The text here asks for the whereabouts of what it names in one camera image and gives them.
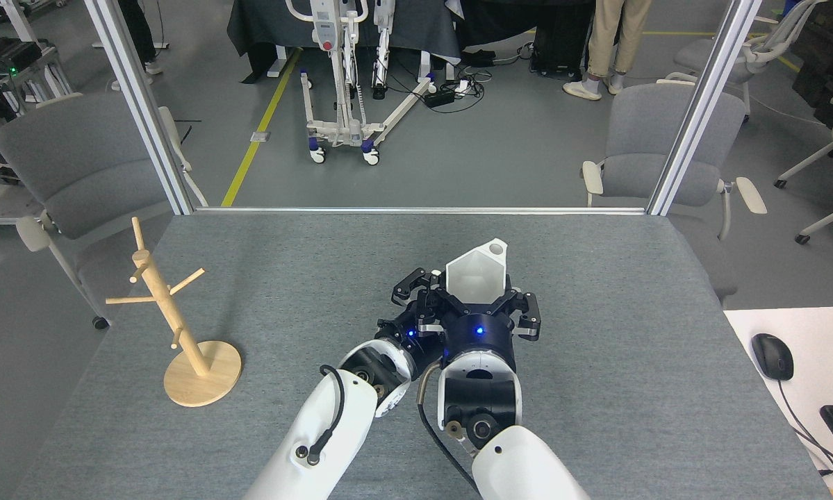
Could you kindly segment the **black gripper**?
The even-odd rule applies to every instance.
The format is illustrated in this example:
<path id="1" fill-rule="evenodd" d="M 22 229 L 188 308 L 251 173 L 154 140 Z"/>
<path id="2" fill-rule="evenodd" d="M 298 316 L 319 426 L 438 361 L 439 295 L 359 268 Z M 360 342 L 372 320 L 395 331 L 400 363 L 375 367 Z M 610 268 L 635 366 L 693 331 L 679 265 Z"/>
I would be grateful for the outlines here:
<path id="1" fill-rule="evenodd" d="M 536 342 L 540 338 L 541 313 L 536 294 L 509 289 L 497 299 L 497 315 L 474 313 L 444 316 L 444 365 L 475 349 L 491 351 L 510 368 L 517 367 L 512 331 L 519 338 Z"/>
<path id="2" fill-rule="evenodd" d="M 406 306 L 415 289 L 428 288 L 430 275 L 423 268 L 414 269 L 392 288 L 393 304 Z M 378 319 L 376 338 L 387 338 L 403 349 L 413 360 L 413 376 L 442 357 L 444 342 L 439 333 L 447 331 L 452 321 L 471 313 L 472 306 L 455 297 L 445 287 L 419 292 L 416 315 L 404 310 L 394 319 Z"/>

